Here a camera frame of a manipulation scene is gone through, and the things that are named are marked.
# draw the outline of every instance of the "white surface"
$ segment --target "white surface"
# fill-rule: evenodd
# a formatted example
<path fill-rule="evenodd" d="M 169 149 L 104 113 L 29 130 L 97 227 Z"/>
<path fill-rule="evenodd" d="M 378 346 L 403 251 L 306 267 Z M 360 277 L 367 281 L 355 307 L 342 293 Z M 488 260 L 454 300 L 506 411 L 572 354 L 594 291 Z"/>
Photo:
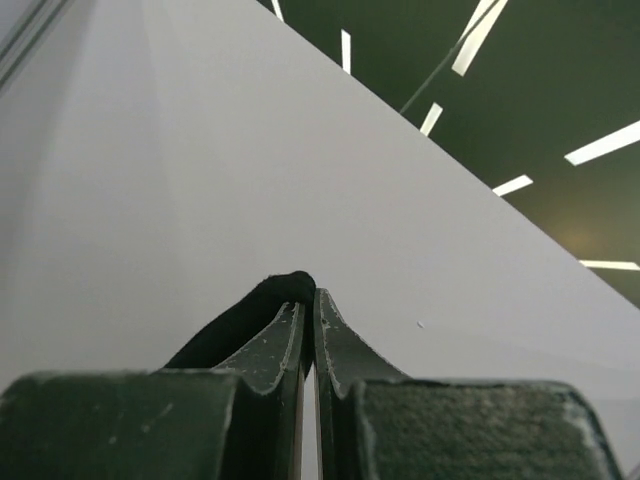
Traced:
<path fill-rule="evenodd" d="M 253 0 L 76 2 L 0 97 L 0 158 L 0 385 L 157 367 L 307 269 L 409 374 L 625 402 L 600 414 L 640 459 L 638 310 Z"/>

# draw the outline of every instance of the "dark green object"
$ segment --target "dark green object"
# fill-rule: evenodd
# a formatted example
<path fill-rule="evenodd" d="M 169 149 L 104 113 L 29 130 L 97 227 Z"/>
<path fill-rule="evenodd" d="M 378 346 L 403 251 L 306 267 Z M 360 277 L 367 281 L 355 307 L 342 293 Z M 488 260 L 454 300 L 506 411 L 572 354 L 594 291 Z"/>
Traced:
<path fill-rule="evenodd" d="M 0 479 L 300 478 L 312 358 L 324 480 L 622 478 L 571 387 L 413 380 L 318 289 L 313 319 L 284 304 L 212 370 L 17 380 L 0 403 Z"/>
<path fill-rule="evenodd" d="M 569 386 L 412 380 L 322 289 L 313 331 L 325 480 L 622 478 Z"/>

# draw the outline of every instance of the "ceiling light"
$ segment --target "ceiling light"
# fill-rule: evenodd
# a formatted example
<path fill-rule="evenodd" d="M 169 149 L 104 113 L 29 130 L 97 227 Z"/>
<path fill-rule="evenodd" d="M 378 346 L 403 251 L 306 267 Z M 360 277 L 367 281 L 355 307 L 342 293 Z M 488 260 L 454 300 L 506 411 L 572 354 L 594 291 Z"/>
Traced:
<path fill-rule="evenodd" d="M 278 20 L 284 22 L 282 10 L 280 9 L 280 2 L 278 0 L 271 0 L 271 5 L 273 5 L 273 11 L 276 13 L 276 17 L 278 17 Z"/>
<path fill-rule="evenodd" d="M 351 35 L 342 30 L 342 69 L 351 75 Z"/>
<path fill-rule="evenodd" d="M 424 133 L 425 136 L 427 137 L 429 136 L 429 133 L 431 133 L 431 129 L 438 121 L 438 118 L 440 117 L 441 113 L 442 113 L 442 107 L 440 105 L 438 105 L 437 103 L 434 103 L 433 105 L 431 105 L 431 108 L 429 109 L 429 113 L 427 113 L 427 116 L 425 117 L 424 122 L 422 123 L 422 127 L 420 127 L 420 131 Z"/>
<path fill-rule="evenodd" d="M 514 178 L 513 180 L 510 180 L 507 183 L 503 183 L 502 185 L 494 188 L 493 193 L 501 197 L 503 195 L 506 195 L 507 193 L 520 190 L 521 188 L 524 188 L 527 185 L 531 185 L 532 183 L 533 180 L 531 180 L 529 177 L 527 177 L 526 175 L 520 175 L 518 178 Z"/>
<path fill-rule="evenodd" d="M 462 32 L 460 38 L 464 37 L 467 34 L 467 31 L 480 19 L 480 17 L 484 14 L 484 12 L 489 8 L 494 0 L 480 0 L 478 2 L 478 6 L 476 7 L 475 12 L 471 16 L 471 20 L 467 24 L 467 27 Z M 467 39 L 462 44 L 462 48 L 460 52 L 458 52 L 458 56 L 451 69 L 456 72 L 460 76 L 464 76 L 467 73 L 467 69 L 473 58 L 480 50 L 482 46 L 482 42 L 484 42 L 487 35 L 491 31 L 493 24 L 496 23 L 498 16 L 502 12 L 502 9 L 507 4 L 508 0 L 499 0 L 498 3 L 493 7 L 493 9 L 487 13 L 487 15 L 482 19 L 482 21 L 478 24 L 476 29 L 467 37 Z"/>
<path fill-rule="evenodd" d="M 598 260 L 580 260 L 580 263 L 589 268 L 609 268 L 612 270 L 640 271 L 640 266 L 634 262 L 602 262 Z"/>
<path fill-rule="evenodd" d="M 573 165 L 580 165 L 594 158 L 598 158 L 607 153 L 626 147 L 640 140 L 640 121 L 632 123 L 617 132 L 610 133 L 600 140 L 585 145 L 575 152 L 565 155 L 564 158 L 569 160 Z"/>

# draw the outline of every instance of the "dark green ceiling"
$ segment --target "dark green ceiling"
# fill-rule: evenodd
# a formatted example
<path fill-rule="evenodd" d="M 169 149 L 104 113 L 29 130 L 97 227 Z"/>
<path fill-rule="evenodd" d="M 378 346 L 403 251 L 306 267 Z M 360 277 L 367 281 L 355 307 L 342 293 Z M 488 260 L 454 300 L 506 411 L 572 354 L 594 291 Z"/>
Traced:
<path fill-rule="evenodd" d="M 259 0 L 273 11 L 271 0 Z M 399 111 L 478 0 L 279 0 L 285 23 Z M 464 77 L 448 64 L 405 114 L 577 258 L 640 264 L 640 142 L 574 167 L 564 156 L 640 120 L 640 1 L 510 0 Z M 594 270 L 640 307 L 640 272 Z"/>

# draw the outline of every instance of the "fluorescent light strip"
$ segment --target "fluorescent light strip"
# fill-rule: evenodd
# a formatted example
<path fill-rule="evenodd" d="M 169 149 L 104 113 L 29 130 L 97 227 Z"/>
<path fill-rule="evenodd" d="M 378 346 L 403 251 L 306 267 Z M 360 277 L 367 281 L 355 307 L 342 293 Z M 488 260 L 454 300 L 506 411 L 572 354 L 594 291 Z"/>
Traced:
<path fill-rule="evenodd" d="M 526 175 L 520 175 L 518 178 L 514 178 L 513 180 L 503 183 L 502 185 L 493 189 L 493 193 L 502 197 L 507 193 L 515 192 L 516 190 L 520 190 L 521 188 L 526 187 L 527 185 L 531 185 L 533 180 L 531 180 Z"/>
<path fill-rule="evenodd" d="M 585 145 L 575 152 L 565 155 L 564 158 L 569 160 L 574 166 L 601 157 L 607 153 L 611 153 L 619 148 L 626 147 L 640 140 L 640 121 L 632 123 L 617 132 L 610 133 L 600 140 Z"/>
<path fill-rule="evenodd" d="M 580 263 L 589 268 L 608 268 L 611 270 L 633 270 L 640 272 L 640 266 L 634 262 L 603 262 L 600 260 L 580 260 Z"/>
<path fill-rule="evenodd" d="M 278 20 L 284 22 L 282 10 L 280 9 L 280 2 L 278 0 L 271 0 L 271 5 L 273 5 L 273 11 L 276 12 L 276 17 L 278 17 Z"/>
<path fill-rule="evenodd" d="M 342 30 L 342 69 L 351 75 L 351 35 Z"/>
<path fill-rule="evenodd" d="M 427 137 L 429 136 L 429 134 L 431 133 L 431 129 L 438 121 L 438 118 L 440 118 L 441 113 L 442 113 L 442 107 L 440 105 L 438 105 L 437 103 L 434 103 L 433 105 L 431 105 L 431 108 L 429 109 L 429 113 L 427 113 L 427 116 L 425 117 L 424 122 L 422 123 L 422 127 L 420 127 L 420 131 L 425 136 Z"/>
<path fill-rule="evenodd" d="M 480 2 L 478 2 L 476 10 L 475 12 L 473 12 L 471 20 L 469 20 L 469 23 L 464 29 L 464 32 L 462 32 L 462 35 L 460 35 L 460 38 L 466 35 L 467 31 L 480 19 L 482 14 L 487 10 L 487 8 L 491 6 L 493 1 L 494 0 L 480 0 Z M 496 20 L 498 20 L 500 13 L 502 13 L 502 10 L 507 5 L 507 1 L 508 0 L 500 0 L 493 7 L 493 9 L 489 13 L 487 13 L 487 15 L 478 24 L 476 29 L 467 37 L 467 39 L 462 44 L 462 48 L 460 49 L 460 52 L 458 52 L 458 56 L 456 57 L 451 67 L 451 69 L 461 77 L 463 77 L 464 74 L 467 73 L 471 62 L 473 62 L 473 59 L 478 53 L 478 50 L 480 50 L 482 43 L 484 42 L 485 38 L 487 38 L 487 35 L 489 35 L 493 24 L 496 23 Z"/>

